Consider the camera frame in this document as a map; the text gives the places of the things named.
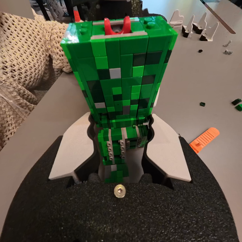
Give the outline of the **person's left forearm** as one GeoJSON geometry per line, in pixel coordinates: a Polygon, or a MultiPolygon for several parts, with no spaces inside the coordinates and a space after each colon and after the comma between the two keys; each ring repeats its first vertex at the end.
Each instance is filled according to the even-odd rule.
{"type": "Polygon", "coordinates": [[[0,14],[1,82],[20,84],[26,89],[42,81],[53,82],[62,72],[72,72],[60,45],[68,24],[33,14],[34,20],[0,14]]]}

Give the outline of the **orange brick separator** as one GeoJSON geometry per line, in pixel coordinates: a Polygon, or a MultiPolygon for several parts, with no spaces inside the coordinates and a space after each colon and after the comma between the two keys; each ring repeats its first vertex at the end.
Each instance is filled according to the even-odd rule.
{"type": "Polygon", "coordinates": [[[189,145],[198,154],[207,144],[213,141],[220,134],[219,130],[211,127],[193,140],[189,145]]]}

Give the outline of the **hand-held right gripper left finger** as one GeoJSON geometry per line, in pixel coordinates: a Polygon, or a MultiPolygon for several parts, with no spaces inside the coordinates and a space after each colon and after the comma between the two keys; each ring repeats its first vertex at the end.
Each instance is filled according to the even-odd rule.
{"type": "Polygon", "coordinates": [[[63,134],[49,180],[72,177],[76,184],[98,173],[100,154],[95,142],[95,121],[87,112],[63,134]]]}

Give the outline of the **green lego creeper figure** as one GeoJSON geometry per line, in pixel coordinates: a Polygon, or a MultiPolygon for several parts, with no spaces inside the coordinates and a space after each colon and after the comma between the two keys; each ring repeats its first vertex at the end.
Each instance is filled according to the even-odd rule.
{"type": "Polygon", "coordinates": [[[97,127],[101,156],[127,160],[147,143],[177,32],[161,17],[70,23],[61,47],[97,127]]]}

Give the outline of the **orange traffic cone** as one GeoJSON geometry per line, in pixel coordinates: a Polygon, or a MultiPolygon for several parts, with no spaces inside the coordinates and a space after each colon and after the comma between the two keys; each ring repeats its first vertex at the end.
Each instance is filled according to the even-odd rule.
{"type": "Polygon", "coordinates": [[[81,18],[80,18],[77,6],[73,7],[73,13],[74,13],[74,20],[75,20],[75,22],[81,22],[81,18]]]}

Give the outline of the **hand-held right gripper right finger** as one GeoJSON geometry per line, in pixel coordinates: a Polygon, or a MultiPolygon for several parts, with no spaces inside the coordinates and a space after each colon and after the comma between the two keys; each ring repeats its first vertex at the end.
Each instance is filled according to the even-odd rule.
{"type": "Polygon", "coordinates": [[[148,141],[142,157],[144,174],[159,185],[170,185],[171,179],[191,182],[179,135],[156,114],[149,118],[148,141]]]}

